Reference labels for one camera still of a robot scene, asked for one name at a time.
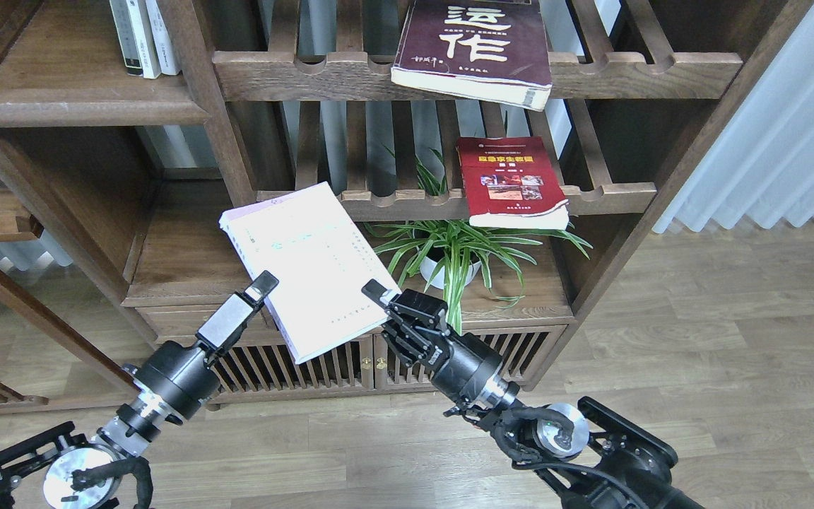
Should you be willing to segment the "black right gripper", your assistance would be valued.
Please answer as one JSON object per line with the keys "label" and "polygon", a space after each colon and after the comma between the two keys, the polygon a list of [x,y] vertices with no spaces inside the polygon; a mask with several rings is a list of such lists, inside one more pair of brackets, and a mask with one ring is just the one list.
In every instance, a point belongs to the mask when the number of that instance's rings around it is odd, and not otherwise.
{"label": "black right gripper", "polygon": [[443,300],[413,290],[399,293],[375,279],[362,293],[387,313],[382,337],[400,362],[429,368],[433,386],[460,410],[519,405],[518,384],[500,375],[501,355],[472,333],[459,335],[447,322]]}

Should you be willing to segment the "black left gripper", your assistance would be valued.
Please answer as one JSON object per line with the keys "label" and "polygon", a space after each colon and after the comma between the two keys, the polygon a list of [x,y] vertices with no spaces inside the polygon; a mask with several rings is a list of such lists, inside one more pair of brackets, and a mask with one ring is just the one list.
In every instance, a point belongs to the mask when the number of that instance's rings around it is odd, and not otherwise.
{"label": "black left gripper", "polygon": [[123,370],[140,387],[138,399],[145,391],[161,397],[171,408],[167,419],[181,424],[212,397],[220,381],[212,371],[217,357],[226,354],[239,341],[252,317],[262,309],[265,299],[280,281],[269,271],[262,271],[242,292],[233,293],[203,325],[191,346],[165,342],[141,367],[130,363]]}

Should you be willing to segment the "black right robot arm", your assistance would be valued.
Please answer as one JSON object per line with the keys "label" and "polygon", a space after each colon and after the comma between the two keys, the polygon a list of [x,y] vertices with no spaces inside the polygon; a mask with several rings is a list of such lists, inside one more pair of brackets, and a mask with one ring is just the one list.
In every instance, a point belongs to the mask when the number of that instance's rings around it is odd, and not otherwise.
{"label": "black right robot arm", "polygon": [[591,397],[576,406],[529,406],[501,374],[502,357],[446,322],[448,306],[371,280],[362,290],[387,314],[382,337],[405,366],[430,371],[452,409],[487,432],[517,470],[533,471],[565,508],[695,508],[672,486],[675,450]]}

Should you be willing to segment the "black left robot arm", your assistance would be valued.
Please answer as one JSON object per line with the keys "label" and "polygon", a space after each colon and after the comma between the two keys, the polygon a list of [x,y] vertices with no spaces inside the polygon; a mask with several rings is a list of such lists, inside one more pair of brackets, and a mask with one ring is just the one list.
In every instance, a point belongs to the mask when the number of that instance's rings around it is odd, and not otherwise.
{"label": "black left robot arm", "polygon": [[119,407],[93,437],[74,434],[70,421],[0,452],[0,508],[12,508],[13,490],[29,474],[45,470],[43,496],[54,508],[113,508],[123,476],[136,480],[136,507],[148,508],[153,483],[146,448],[164,422],[183,424],[220,386],[212,367],[239,341],[278,279],[263,271],[233,293],[198,329],[195,342],[167,341],[141,366],[126,364],[138,396]]}

